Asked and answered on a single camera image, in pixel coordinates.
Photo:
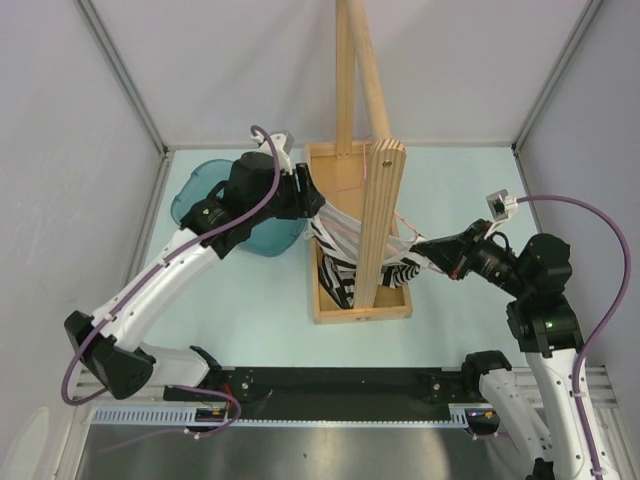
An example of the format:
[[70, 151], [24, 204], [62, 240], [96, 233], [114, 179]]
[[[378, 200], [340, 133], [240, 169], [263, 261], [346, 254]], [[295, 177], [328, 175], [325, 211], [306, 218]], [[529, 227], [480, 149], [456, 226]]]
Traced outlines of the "pink wire hanger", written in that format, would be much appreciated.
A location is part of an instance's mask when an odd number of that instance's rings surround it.
[[[363, 150], [363, 152], [364, 153], [362, 155], [362, 177], [360, 178], [359, 183], [354, 186], [329, 190], [326, 192], [327, 194], [332, 195], [332, 194], [338, 194], [343, 192], [349, 192], [353, 190], [359, 190], [365, 187], [366, 177], [367, 177], [367, 158], [368, 157], [367, 157], [367, 154], [365, 153], [365, 150]], [[400, 220], [407, 228], [409, 228], [415, 234], [416, 237], [418, 236], [418, 231], [416, 230], [416, 228], [412, 224], [410, 224], [400, 213], [398, 213], [397, 211], [394, 211], [394, 217]], [[429, 262], [426, 268], [438, 274], [444, 274], [444, 271], [436, 267], [433, 262]]]

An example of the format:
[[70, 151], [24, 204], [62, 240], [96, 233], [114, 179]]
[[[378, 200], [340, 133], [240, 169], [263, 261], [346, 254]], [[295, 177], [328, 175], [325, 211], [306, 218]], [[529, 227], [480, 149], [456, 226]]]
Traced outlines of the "black white striped tank top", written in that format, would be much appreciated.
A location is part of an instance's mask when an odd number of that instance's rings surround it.
[[[327, 202], [310, 220], [310, 231], [322, 251], [319, 281], [330, 298], [342, 309], [354, 306], [356, 268], [362, 224]], [[435, 265], [418, 252], [426, 239], [414, 233], [405, 239], [391, 235], [387, 239], [378, 284], [399, 288], [421, 271]]]

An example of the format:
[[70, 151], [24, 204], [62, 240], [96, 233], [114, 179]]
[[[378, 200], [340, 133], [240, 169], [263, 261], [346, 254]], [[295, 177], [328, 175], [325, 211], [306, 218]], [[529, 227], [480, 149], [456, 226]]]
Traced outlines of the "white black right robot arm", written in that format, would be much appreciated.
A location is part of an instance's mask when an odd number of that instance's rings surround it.
[[461, 388], [469, 399], [493, 407], [529, 478], [621, 478], [579, 363], [586, 344], [564, 295], [572, 275], [569, 245], [537, 234], [515, 254], [498, 223], [477, 220], [460, 234], [421, 240], [411, 250], [452, 280], [474, 273], [512, 296], [507, 323], [534, 376], [544, 412], [538, 414], [524, 398], [499, 351], [468, 355]]

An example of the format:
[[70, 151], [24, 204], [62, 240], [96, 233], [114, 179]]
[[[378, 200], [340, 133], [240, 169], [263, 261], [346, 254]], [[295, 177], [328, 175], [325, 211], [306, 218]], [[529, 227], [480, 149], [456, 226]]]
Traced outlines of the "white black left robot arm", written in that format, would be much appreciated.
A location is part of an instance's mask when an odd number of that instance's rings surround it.
[[81, 362], [118, 400], [146, 386], [187, 387], [197, 398], [214, 397], [220, 366], [204, 349], [144, 344], [155, 321], [206, 269], [220, 263], [271, 218], [314, 217], [326, 200], [307, 164], [287, 170], [264, 152], [244, 153], [182, 217], [158, 255], [111, 301], [91, 314], [71, 313], [64, 328]]

